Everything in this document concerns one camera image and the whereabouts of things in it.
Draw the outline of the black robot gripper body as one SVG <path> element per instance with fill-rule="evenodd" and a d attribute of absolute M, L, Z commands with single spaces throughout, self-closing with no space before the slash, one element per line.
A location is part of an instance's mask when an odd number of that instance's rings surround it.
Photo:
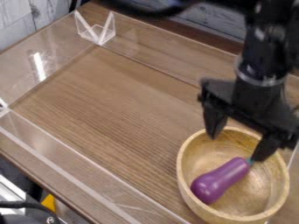
<path fill-rule="evenodd" d="M 286 99 L 286 78 L 292 68 L 273 64 L 251 66 L 241 62 L 235 80 L 200 81 L 200 104 L 215 99 L 227 105 L 232 118 L 256 130 L 261 137 L 273 134 L 280 148 L 292 149 L 299 141 L 299 116 Z"/>

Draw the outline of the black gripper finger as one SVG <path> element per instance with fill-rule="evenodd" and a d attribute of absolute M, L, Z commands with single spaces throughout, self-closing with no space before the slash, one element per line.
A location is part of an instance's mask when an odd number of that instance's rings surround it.
<path fill-rule="evenodd" d="M 205 131 L 209 138 L 216 139 L 228 121 L 227 105 L 215 99 L 205 99 L 201 106 Z"/>
<path fill-rule="evenodd" d="M 255 162 L 265 161 L 280 148 L 281 141 L 273 134 L 265 134 L 256 145 L 251 160 Z"/>

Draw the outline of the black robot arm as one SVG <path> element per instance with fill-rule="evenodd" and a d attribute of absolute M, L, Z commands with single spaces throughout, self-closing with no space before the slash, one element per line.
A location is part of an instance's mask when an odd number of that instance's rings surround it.
<path fill-rule="evenodd" d="M 172 17 L 207 3 L 240 12 L 245 41 L 233 81 L 203 79 L 199 102 L 205 130 L 216 138 L 233 118 L 261 134 L 251 159 L 265 161 L 277 149 L 299 142 L 299 116 L 286 100 L 286 78 L 299 69 L 299 0 L 171 0 L 148 10 L 129 0 L 100 0 L 121 13 L 149 19 Z"/>

